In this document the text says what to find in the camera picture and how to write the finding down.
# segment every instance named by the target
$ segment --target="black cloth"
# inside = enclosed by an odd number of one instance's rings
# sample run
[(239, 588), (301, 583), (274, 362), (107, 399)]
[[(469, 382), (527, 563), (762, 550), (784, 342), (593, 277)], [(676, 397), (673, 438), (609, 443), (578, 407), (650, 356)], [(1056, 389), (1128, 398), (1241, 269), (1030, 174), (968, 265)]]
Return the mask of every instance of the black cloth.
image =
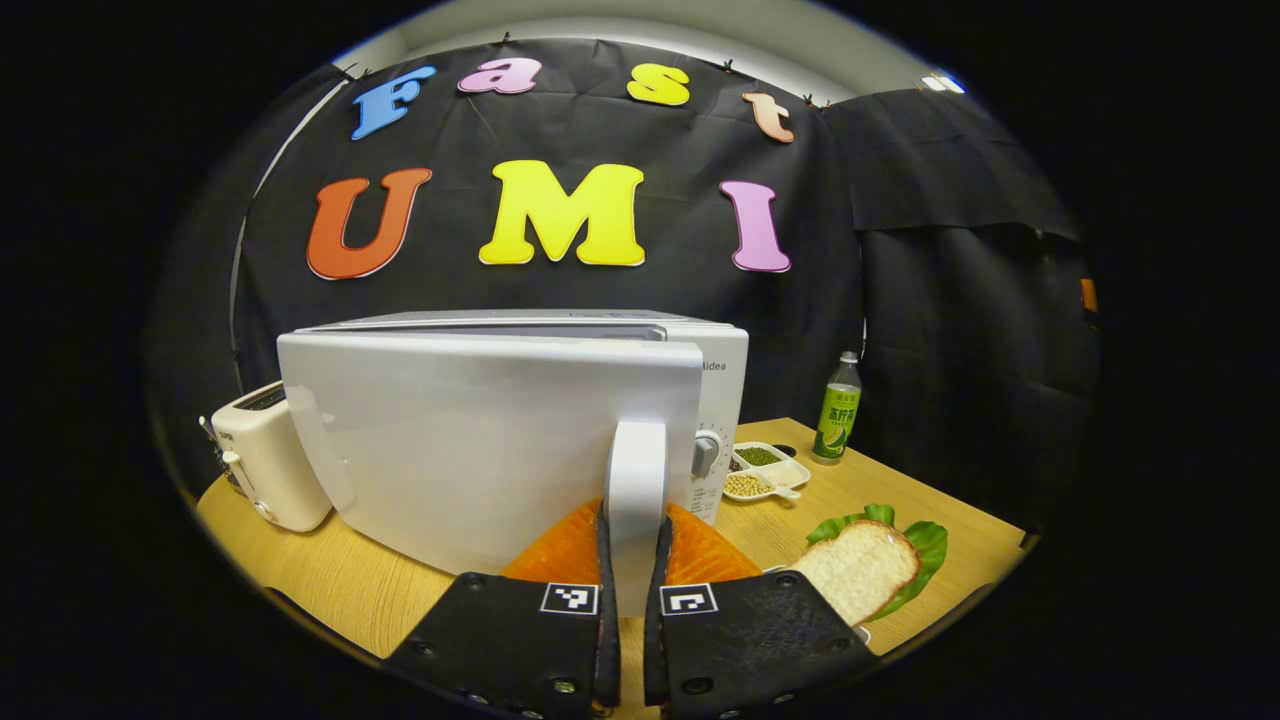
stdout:
[[(497, 58), (543, 63), (518, 95), (463, 94), (462, 77)], [(631, 99), (631, 68), (690, 76), (684, 106)], [(352, 141), (352, 101), (422, 65), (408, 113)], [(278, 113), (228, 161), (192, 213), (165, 279), (148, 352), (159, 418), (188, 488), (216, 473), (195, 425), (238, 389), (225, 292), (236, 231), (262, 170), (333, 74), (291, 88)], [(792, 143), (767, 137), (742, 92), (788, 109)], [(559, 261), (484, 265), (502, 182), (494, 165), (541, 160), (566, 192), (591, 168), (644, 172), (636, 190), (639, 268)], [(325, 281), (306, 245), (329, 183), (370, 187), (347, 224), (349, 246), (375, 234), (381, 178), (429, 168), (404, 242), (379, 272)], [(765, 184), (786, 273), (732, 264), (737, 224), (724, 181)], [(585, 237), (579, 232), (573, 247)], [(868, 341), (851, 446), (887, 465), (1036, 528), (1078, 468), (1092, 409), (1098, 338), (1080, 310), (1089, 277), (1079, 232), (1004, 128), (968, 97), (900, 91), (823, 111), (713, 63), (589, 40), (518, 41), (454, 50), (343, 87), (280, 156), (248, 208), (236, 297), (246, 391), (279, 378), (275, 338), (300, 327), (407, 310), (653, 309), (732, 323), (750, 336), (740, 421), (813, 423), (844, 350)], [(174, 300), (192, 295), (197, 304)]]
[(1101, 354), (1071, 214), (966, 96), (884, 92), (824, 118), (863, 251), (851, 447), (1041, 529), (1080, 471)]
[(252, 132), (214, 168), (177, 228), (143, 340), (152, 430), (169, 471), (198, 497), (216, 479), (201, 415), (239, 397), (230, 350), (229, 284), (236, 240), (250, 199), (293, 128), (342, 81), (315, 70), (266, 109)]
[[(536, 87), (518, 95), (462, 94), (460, 79), (495, 58), (543, 63)], [(684, 69), (691, 97), (666, 106), (634, 100), (631, 68)], [(422, 65), (408, 113), (358, 140), (352, 100)], [(787, 108), (795, 141), (780, 143), (756, 126), (744, 92), (768, 92)], [(741, 73), (664, 50), (589, 40), (521, 41), (425, 56), (344, 87), (289, 145), (253, 202), (244, 234), (241, 304), (246, 386), (279, 378), (275, 338), (294, 328), (408, 310), (503, 307), (652, 309), (732, 323), (750, 333), (741, 420), (794, 416), (812, 423), (826, 378), (842, 350), (861, 337), (859, 252), (837, 147), (804, 100)], [(644, 173), (635, 195), (637, 268), (586, 265), (571, 249), (559, 263), (534, 259), (485, 265), (477, 252), (494, 231), (502, 181), (493, 168), (541, 160), (566, 192), (604, 163)], [(316, 192), (364, 177), (347, 245), (376, 233), (381, 178), (428, 168), (396, 258), (364, 278), (325, 281), (306, 246)], [(771, 187), (785, 273), (745, 272), (733, 204), (724, 181)], [(585, 225), (573, 247), (585, 237)]]

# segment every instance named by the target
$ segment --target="bottle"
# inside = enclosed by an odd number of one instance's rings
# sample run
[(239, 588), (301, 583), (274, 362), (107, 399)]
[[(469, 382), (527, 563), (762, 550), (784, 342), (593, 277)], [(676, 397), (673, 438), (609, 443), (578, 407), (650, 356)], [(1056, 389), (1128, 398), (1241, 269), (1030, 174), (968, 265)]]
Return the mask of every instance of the bottle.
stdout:
[(822, 401), (818, 434), (813, 441), (813, 461), (835, 465), (845, 455), (849, 433), (854, 429), (858, 401), (863, 397), (863, 380), (858, 377), (858, 355), (846, 350), (840, 355), (840, 366), (827, 380), (827, 396)]

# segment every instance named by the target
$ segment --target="wooden table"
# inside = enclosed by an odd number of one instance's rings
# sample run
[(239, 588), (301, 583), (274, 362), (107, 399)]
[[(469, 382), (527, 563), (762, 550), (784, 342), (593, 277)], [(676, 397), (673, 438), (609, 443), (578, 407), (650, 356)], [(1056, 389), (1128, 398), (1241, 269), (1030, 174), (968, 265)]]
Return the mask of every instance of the wooden table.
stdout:
[[(835, 466), (809, 460), (814, 430), (791, 419), (741, 425), (736, 442), (790, 445), (813, 473), (794, 505), (780, 497), (722, 500), (716, 528), (763, 570), (790, 564), (805, 536), (868, 503), (892, 505), (897, 527), (933, 520), (948, 530), (947, 559), (919, 597), (868, 623), (869, 647), (883, 655), (927, 628), (978, 587), (1000, 580), (1021, 559), (1023, 530), (940, 491), (846, 451)], [(275, 588), (338, 634), (387, 657), (431, 609), (453, 575), (410, 560), (352, 530), (337, 512), (300, 534), (261, 520), (225, 479), (200, 498), (197, 512), (224, 550), (264, 587)], [(622, 619), (622, 707), (616, 719), (658, 717), (644, 707), (643, 620)]]

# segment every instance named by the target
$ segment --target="bottle label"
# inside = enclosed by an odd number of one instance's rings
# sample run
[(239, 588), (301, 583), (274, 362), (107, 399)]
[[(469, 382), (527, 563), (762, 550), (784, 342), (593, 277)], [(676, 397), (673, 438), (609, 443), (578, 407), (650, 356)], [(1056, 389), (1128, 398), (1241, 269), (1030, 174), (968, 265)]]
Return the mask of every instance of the bottle label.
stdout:
[(819, 457), (840, 457), (849, 443), (849, 433), (854, 429), (854, 416), (858, 414), (858, 401), (863, 391), (838, 391), (827, 388), (822, 402), (822, 416), (818, 418), (818, 436), (813, 442), (813, 454)]

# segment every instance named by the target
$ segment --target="lettuce leaf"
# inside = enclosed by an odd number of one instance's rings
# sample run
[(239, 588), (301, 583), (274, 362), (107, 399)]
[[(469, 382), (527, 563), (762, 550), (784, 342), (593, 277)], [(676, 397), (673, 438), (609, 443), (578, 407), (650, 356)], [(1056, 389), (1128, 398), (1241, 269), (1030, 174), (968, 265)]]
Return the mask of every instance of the lettuce leaf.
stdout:
[[(818, 525), (805, 539), (809, 541), (809, 547), (813, 547), (824, 539), (835, 538), (846, 525), (858, 520), (878, 520), (888, 527), (893, 527), (893, 507), (888, 505), (868, 505), (863, 509), (863, 512), (856, 515), (831, 518)], [(911, 541), (915, 551), (920, 555), (920, 573), (911, 584), (897, 591), (897, 594), (884, 606), (884, 610), (868, 618), (868, 623), (879, 620), (915, 600), (947, 559), (947, 529), (942, 525), (920, 520), (911, 524), (902, 534), (906, 536), (906, 539)]]
[(893, 507), (891, 505), (867, 505), (863, 507), (864, 512), (858, 515), (845, 515), (844, 518), (831, 518), (829, 520), (823, 520), (818, 529), (805, 536), (812, 547), (824, 539), (832, 539), (840, 534), (850, 523), (856, 523), (858, 520), (877, 520), (884, 523), (888, 527), (893, 527)]

